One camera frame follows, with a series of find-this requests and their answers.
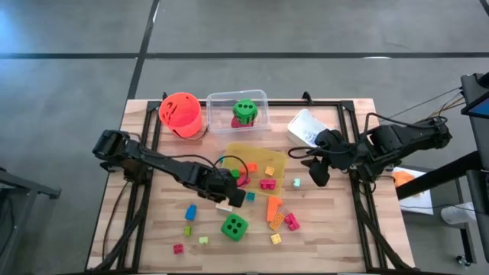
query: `yellow tray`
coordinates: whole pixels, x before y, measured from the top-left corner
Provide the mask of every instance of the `yellow tray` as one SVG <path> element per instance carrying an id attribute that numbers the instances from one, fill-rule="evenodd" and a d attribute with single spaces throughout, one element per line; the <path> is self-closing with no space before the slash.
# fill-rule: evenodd
<path id="1" fill-rule="evenodd" d="M 268 196 L 280 195 L 287 161 L 285 154 L 244 144 L 230 144 L 225 155 L 234 155 L 241 158 L 245 163 L 254 162 L 258 165 L 258 171 L 249 174 L 251 181 L 243 189 Z M 242 166 L 241 161 L 230 157 L 225 158 L 222 163 L 222 167 L 230 170 L 239 169 Z M 273 176 L 265 174 L 267 166 L 275 168 Z M 262 179 L 275 179 L 277 183 L 275 189 L 263 190 L 260 188 L 260 180 Z"/>

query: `gray floor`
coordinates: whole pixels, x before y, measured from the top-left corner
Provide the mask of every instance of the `gray floor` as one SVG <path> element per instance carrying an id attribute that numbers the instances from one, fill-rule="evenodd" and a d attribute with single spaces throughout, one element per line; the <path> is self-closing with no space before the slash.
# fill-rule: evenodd
<path id="1" fill-rule="evenodd" d="M 0 53 L 137 53 L 151 0 L 0 2 Z M 489 16 L 478 0 L 163 0 L 148 52 L 472 52 L 489 49 Z M 0 60 L 0 166 L 63 188 L 40 197 L 15 262 L 16 273 L 81 271 L 107 177 L 91 154 L 117 128 L 136 60 Z M 391 115 L 487 72 L 489 59 L 146 60 L 137 99 L 163 91 L 263 89 L 270 98 L 374 98 Z M 424 118 L 453 95 L 412 112 Z M 405 163 L 435 168 L 474 150 L 458 109 L 443 150 Z M 406 224 L 417 267 L 483 274 L 478 249 L 468 269 L 455 229 Z"/>

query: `orange bucket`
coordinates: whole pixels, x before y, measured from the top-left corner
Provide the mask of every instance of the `orange bucket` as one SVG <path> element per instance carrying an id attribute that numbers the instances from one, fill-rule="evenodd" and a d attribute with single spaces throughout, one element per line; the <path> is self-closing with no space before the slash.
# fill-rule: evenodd
<path id="1" fill-rule="evenodd" d="M 177 92 L 161 102 L 160 120 L 182 138 L 192 137 L 202 127 L 199 100 L 188 92 Z"/>

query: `green toy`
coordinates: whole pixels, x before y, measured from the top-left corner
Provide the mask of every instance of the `green toy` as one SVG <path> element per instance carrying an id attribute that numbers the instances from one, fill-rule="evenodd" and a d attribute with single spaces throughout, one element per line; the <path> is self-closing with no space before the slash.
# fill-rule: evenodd
<path id="1" fill-rule="evenodd" d="M 235 179 L 239 179 L 239 170 L 238 169 L 233 169 L 231 171 L 231 175 L 235 178 Z"/>
<path id="2" fill-rule="evenodd" d="M 186 227 L 183 228 L 183 233 L 187 237 L 190 236 L 190 234 L 192 233 L 192 228 L 190 227 L 190 225 L 187 225 Z"/>
<path id="3" fill-rule="evenodd" d="M 242 99 L 232 108 L 232 114 L 242 125 L 252 123 L 258 115 L 257 106 L 251 99 Z"/>
<path id="4" fill-rule="evenodd" d="M 239 241 L 248 228 L 248 223 L 236 214 L 230 214 L 221 227 L 221 232 L 233 239 Z"/>

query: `wooden tabletop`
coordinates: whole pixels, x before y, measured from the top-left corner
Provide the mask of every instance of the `wooden tabletop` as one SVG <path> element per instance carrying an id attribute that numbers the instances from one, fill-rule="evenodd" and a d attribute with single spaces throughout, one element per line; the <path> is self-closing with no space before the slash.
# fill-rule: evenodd
<path id="1" fill-rule="evenodd" d="M 352 99 L 360 129 L 365 115 L 375 112 L 372 99 Z M 147 100 L 129 100 L 121 129 L 141 133 Z M 270 130 L 240 134 L 208 133 L 200 141 L 185 141 L 167 128 L 160 133 L 158 152 L 162 154 L 199 154 L 217 160 L 229 142 L 242 142 L 255 147 L 287 152 L 294 144 L 287 138 L 287 124 L 304 107 L 270 107 Z M 339 129 L 337 111 L 333 107 L 307 107 L 330 128 Z M 348 132 L 351 132 L 347 117 Z M 369 126 L 378 125 L 371 118 Z M 154 121 L 150 126 L 148 147 L 153 137 Z M 255 202 L 244 202 L 233 212 L 248 221 L 249 227 L 239 242 L 234 242 L 220 232 L 226 219 L 215 209 L 215 203 L 201 199 L 196 192 L 182 187 L 161 172 L 154 175 L 149 210 L 147 213 L 144 243 L 141 252 L 140 272 L 148 273 L 224 273 L 224 272 L 358 272 L 364 271 L 360 238 L 351 197 L 348 175 L 330 169 L 331 179 L 325 188 L 314 184 L 308 169 L 299 160 L 287 158 L 281 198 L 283 207 L 292 212 L 300 229 L 290 231 L 281 225 L 280 244 L 273 245 L 271 235 L 276 234 L 266 222 L 267 197 L 257 195 Z M 294 178 L 301 179 L 301 187 L 294 189 Z M 102 240 L 113 205 L 125 184 L 121 173 L 111 173 L 102 202 L 101 213 L 90 251 L 88 268 L 102 260 Z M 119 239 L 125 221 L 130 188 L 126 188 L 106 243 L 107 254 Z M 414 266 L 403 216 L 392 180 L 382 177 L 374 193 L 381 232 L 401 258 Z M 190 203 L 197 205 L 194 222 L 184 216 Z M 192 235 L 185 237 L 183 228 L 192 226 Z M 209 243 L 199 244 L 199 237 L 208 236 Z M 184 254 L 173 254 L 173 245 L 182 243 Z M 373 238 L 369 233 L 374 266 L 378 267 Z M 127 263 L 131 263 L 130 242 Z"/>

